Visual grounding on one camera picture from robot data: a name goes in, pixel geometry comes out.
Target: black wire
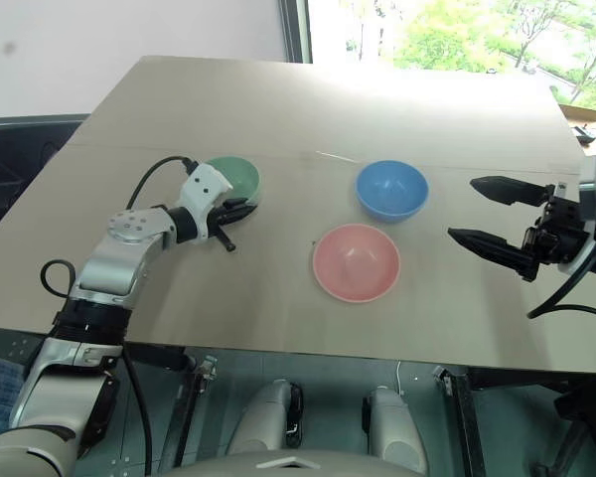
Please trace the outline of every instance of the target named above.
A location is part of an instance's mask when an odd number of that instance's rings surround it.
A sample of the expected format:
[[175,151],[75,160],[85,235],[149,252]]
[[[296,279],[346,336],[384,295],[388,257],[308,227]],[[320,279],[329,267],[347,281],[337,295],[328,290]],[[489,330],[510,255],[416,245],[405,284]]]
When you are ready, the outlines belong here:
[[[132,192],[132,196],[130,196],[130,200],[128,204],[126,204],[126,210],[132,209],[137,200],[137,196],[143,189],[143,186],[146,184],[146,181],[150,178],[150,176],[161,166],[167,164],[168,162],[173,161],[181,161],[186,168],[186,173],[191,175],[195,170],[196,164],[195,162],[184,156],[170,156],[160,161],[154,163],[142,176],[141,180],[135,187],[135,190]],[[135,398],[137,399],[137,405],[139,406],[139,413],[141,414],[141,423],[143,425],[143,435],[144,435],[144,442],[145,442],[145,466],[144,466],[144,473],[145,475],[150,475],[152,473],[152,432],[150,430],[150,419],[148,417],[148,408],[146,406],[146,401],[141,391],[141,387],[139,385],[139,380],[137,379],[137,374],[135,373],[135,369],[132,366],[132,362],[130,361],[130,356],[128,355],[128,351],[124,346],[121,352],[121,356],[123,362],[126,364],[126,369],[128,370],[128,376],[130,377],[130,384],[132,385],[132,390],[135,394]]]
[[193,165],[192,159],[190,159],[188,157],[184,157],[184,156],[170,156],[170,157],[166,157],[165,159],[161,159],[160,161],[155,162],[150,167],[150,169],[148,169],[146,171],[146,173],[143,175],[143,177],[139,181],[139,184],[137,184],[137,187],[135,187],[135,190],[133,191],[132,196],[130,196],[130,200],[128,201],[128,204],[126,204],[126,210],[132,209],[132,206],[135,205],[137,196],[141,192],[141,189],[143,189],[143,186],[146,184],[146,181],[150,178],[152,173],[155,172],[157,169],[159,169],[164,164],[166,164],[168,162],[173,162],[173,161],[181,161],[183,163],[183,165],[186,167],[186,172],[188,173],[188,175],[192,174],[192,171],[194,171],[194,165]]
[[128,377],[130,378],[130,384],[132,390],[135,393],[137,399],[137,405],[139,406],[139,414],[141,415],[141,424],[143,426],[143,437],[144,437],[144,451],[145,451],[145,464],[144,474],[150,475],[152,473],[152,432],[150,430],[150,419],[148,418],[148,407],[144,399],[141,388],[139,387],[139,379],[137,378],[137,372],[135,367],[132,365],[128,350],[124,345],[121,349],[121,358],[123,359],[126,369],[128,370]]
[[[60,291],[53,288],[49,284],[49,281],[47,281],[47,271],[49,270],[49,268],[52,265],[56,265],[56,264],[63,265],[69,270],[69,289],[68,289],[67,293],[61,293]],[[71,292],[71,288],[73,288],[73,284],[75,283],[75,267],[73,266],[72,263],[70,263],[67,260],[62,260],[59,258],[57,258],[55,260],[49,260],[40,269],[40,281],[42,282],[42,286],[44,286],[44,289],[47,290],[52,295],[59,296],[60,298],[68,299],[69,293]]]
[[[569,278],[563,283],[560,288],[558,288],[552,296],[547,298],[543,303],[538,305],[532,311],[527,313],[527,318],[536,318],[537,316],[543,315],[545,313],[550,313],[552,311],[557,311],[554,308],[556,303],[562,300],[567,293],[569,293],[574,286],[578,284],[578,282],[585,276],[585,274],[594,266],[596,263],[596,243],[592,248],[592,251],[589,252],[587,258],[581,263],[574,273],[571,274]],[[575,307],[582,307],[583,305],[573,305]],[[589,311],[590,307],[585,307],[586,309],[581,311],[587,311],[589,313],[594,313],[594,311]]]
[[556,305],[556,306],[552,306],[549,311],[546,311],[545,313],[549,313],[551,311],[564,311],[564,310],[576,310],[576,311],[584,311],[585,313],[593,313],[594,315],[596,315],[596,308],[593,308],[591,306],[585,306],[585,305]]

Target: table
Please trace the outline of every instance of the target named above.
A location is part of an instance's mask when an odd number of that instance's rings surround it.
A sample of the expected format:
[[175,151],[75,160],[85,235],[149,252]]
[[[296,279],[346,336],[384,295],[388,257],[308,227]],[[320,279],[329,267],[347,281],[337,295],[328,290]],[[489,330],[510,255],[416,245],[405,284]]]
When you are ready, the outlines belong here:
[[[528,78],[146,57],[0,223],[0,327],[46,332],[59,299],[38,283],[62,257],[80,267],[143,172],[170,154],[239,155],[262,200],[215,240],[181,245],[151,274],[128,330],[149,343],[596,372],[596,317],[525,313],[565,276],[534,283],[474,256],[448,227],[520,244],[540,210],[487,201],[468,184],[504,174],[576,187],[583,152],[554,99]],[[411,163],[430,184],[409,221],[370,220],[353,193],[367,162]],[[138,207],[172,204],[181,168],[156,174]],[[402,274],[369,304],[337,301],[310,269],[329,229],[361,222],[397,243]],[[66,280],[59,272],[52,282]],[[570,293],[596,306],[596,276]]]

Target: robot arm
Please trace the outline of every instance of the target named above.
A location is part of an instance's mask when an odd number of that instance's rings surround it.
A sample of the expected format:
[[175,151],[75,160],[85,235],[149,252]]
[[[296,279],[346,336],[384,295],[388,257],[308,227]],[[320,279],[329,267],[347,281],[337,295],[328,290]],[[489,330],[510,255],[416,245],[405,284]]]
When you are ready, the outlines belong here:
[[221,226],[254,206],[237,199],[216,207],[231,184],[210,165],[194,166],[174,209],[109,219],[29,370],[11,429],[0,434],[0,475],[72,475],[80,450],[105,434],[118,387],[112,370],[152,263],[183,241],[217,237],[234,249]]
[[549,300],[527,316],[535,318],[555,309],[596,313],[595,308],[581,305],[554,307],[586,271],[596,273],[596,157],[582,162],[579,202],[565,198],[567,186],[564,183],[537,186],[493,176],[473,179],[471,185],[486,198],[502,204],[545,205],[534,226],[525,231],[521,248],[485,232],[448,229],[448,234],[458,244],[481,258],[512,268],[526,281],[536,278],[541,264],[557,263],[560,271],[571,275]]

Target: gray wall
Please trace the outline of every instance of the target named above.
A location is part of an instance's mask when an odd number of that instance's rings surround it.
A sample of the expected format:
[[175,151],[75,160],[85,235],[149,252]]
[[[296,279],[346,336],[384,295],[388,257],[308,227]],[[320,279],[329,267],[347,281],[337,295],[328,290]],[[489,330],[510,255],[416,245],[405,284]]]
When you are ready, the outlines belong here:
[[89,113],[144,55],[285,61],[277,0],[0,0],[0,116]]

